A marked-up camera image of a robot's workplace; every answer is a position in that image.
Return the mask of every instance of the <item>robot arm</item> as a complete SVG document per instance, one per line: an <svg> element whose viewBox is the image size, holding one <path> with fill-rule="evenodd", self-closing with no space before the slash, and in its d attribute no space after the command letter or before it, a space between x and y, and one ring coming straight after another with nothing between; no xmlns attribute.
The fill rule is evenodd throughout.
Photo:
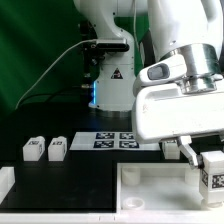
<svg viewBox="0 0 224 224"><path fill-rule="evenodd" d="M148 0L148 8L157 63L143 69L134 83L135 138L143 144L176 140L190 166L201 169L199 191L206 206L222 204L224 153L197 155L190 147L191 137L219 135L223 139L220 0Z"/></svg>
<svg viewBox="0 0 224 224"><path fill-rule="evenodd" d="M136 1L137 14L147 15L147 0ZM134 102L134 38L118 27L114 18L133 15L134 1L74 0L74 3L96 31L98 40L92 47L105 52L89 107L103 116L129 116Z"/></svg>

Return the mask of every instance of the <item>green screen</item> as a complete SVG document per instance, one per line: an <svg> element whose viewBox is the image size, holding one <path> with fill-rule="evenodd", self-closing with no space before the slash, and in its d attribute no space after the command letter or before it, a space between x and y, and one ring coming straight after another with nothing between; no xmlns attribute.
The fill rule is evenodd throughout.
<svg viewBox="0 0 224 224"><path fill-rule="evenodd" d="M59 55L81 40L78 29L81 20L84 17L77 12L73 0L0 1L0 120L14 110L19 98ZM117 18L116 24L133 33L133 18ZM147 29L147 17L138 17L139 40ZM82 64L82 54L73 50L30 94L50 94L79 85ZM136 53L136 74L141 68L140 56Z"/></svg>

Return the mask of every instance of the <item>black cable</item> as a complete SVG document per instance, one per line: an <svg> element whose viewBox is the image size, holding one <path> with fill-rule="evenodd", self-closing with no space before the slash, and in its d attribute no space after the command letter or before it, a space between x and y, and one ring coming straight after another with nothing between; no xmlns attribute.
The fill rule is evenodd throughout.
<svg viewBox="0 0 224 224"><path fill-rule="evenodd" d="M37 97L37 96L51 96L52 94L50 93L39 93L39 94L33 94L33 95L30 95L30 96L27 96L26 98L24 98L23 100L20 101L18 107L20 107L25 101L31 99L31 98L34 98L34 97Z"/></svg>
<svg viewBox="0 0 224 224"><path fill-rule="evenodd" d="M81 90L81 86L70 86L70 87L67 87L67 88L64 88L64 89L61 89L55 93L53 93L46 101L45 103L49 103L53 98L55 98L56 96L60 95L61 93L63 92L66 92L66 91L69 91L69 90L77 90L77 89L80 89Z"/></svg>
<svg viewBox="0 0 224 224"><path fill-rule="evenodd" d="M70 48L68 48L66 51L64 51L64 53L62 53L52 64L51 66L40 76L40 78L20 97L18 103L16 104L16 108L18 108L18 106L20 105L20 101L23 100L23 98L25 98L37 85L38 83L49 73L49 71L71 50L73 50L74 48L76 48L77 46L83 44L83 43L90 43L90 42L96 42L96 39L94 40L87 40L87 41L81 41L78 44L75 44L73 46L71 46Z"/></svg>
<svg viewBox="0 0 224 224"><path fill-rule="evenodd" d="M21 100L21 102L19 103L18 107L20 107L25 101L34 98L34 97L38 97L38 96L49 96L49 98L45 101L45 102L49 102L51 99L53 99L54 97L58 96L58 95L62 95L63 92L66 92L68 90L74 89L74 87L76 87L76 89L80 88L79 86L72 86L72 87L67 87L64 89L61 89L55 93L39 93L39 94L33 94L30 96L27 96L26 98L24 98L23 100Z"/></svg>

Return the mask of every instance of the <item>black tabletop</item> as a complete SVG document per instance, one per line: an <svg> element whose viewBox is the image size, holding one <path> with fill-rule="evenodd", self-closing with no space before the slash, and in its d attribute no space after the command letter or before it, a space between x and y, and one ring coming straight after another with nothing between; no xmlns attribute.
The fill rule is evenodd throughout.
<svg viewBox="0 0 224 224"><path fill-rule="evenodd" d="M0 212L116 212L119 162L159 162L160 151L68 151L63 162L24 162L29 138L44 136L46 146L64 136L71 144L77 131L131 131L131 119L103 118L70 103L27 104L0 124L0 164L15 167L15 185Z"/></svg>

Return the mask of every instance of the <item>white box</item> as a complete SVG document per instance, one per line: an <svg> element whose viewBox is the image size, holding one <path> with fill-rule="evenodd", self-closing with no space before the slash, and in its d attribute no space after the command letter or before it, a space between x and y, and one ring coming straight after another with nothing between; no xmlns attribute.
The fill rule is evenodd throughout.
<svg viewBox="0 0 224 224"><path fill-rule="evenodd" d="M67 139L64 137L53 138L48 147L49 161L63 161L67 152Z"/></svg>
<svg viewBox="0 0 224 224"><path fill-rule="evenodd" d="M224 201L224 153L212 151L201 153L204 169L200 172L200 193L207 203Z"/></svg>
<svg viewBox="0 0 224 224"><path fill-rule="evenodd" d="M162 143L162 150L165 159L180 159L180 149L176 141L166 141Z"/></svg>
<svg viewBox="0 0 224 224"><path fill-rule="evenodd" d="M30 138L23 147L24 161L38 161L45 151L45 139L42 136Z"/></svg>

